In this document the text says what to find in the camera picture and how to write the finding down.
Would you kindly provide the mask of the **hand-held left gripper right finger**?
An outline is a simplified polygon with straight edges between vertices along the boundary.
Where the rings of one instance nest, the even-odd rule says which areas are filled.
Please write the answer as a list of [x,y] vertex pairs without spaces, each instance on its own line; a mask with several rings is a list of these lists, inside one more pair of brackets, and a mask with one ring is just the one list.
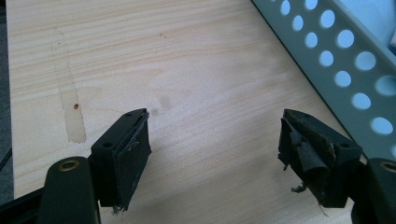
[[308,189],[322,206],[344,207],[347,182],[361,153],[360,146],[319,119],[292,109],[283,112],[278,158],[302,181],[293,192]]

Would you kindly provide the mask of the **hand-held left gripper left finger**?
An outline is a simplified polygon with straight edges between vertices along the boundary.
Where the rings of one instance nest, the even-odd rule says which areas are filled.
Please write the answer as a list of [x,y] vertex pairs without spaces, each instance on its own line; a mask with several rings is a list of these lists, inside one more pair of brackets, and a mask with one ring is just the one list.
[[151,153],[149,112],[122,115],[91,147],[93,188],[102,207],[127,211]]

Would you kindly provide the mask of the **grey perforated plastic basket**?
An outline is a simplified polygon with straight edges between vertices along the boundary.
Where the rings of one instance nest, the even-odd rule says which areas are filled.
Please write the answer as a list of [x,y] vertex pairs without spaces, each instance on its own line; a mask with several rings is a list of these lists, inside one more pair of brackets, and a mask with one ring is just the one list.
[[396,55],[341,0],[252,0],[368,158],[396,161]]

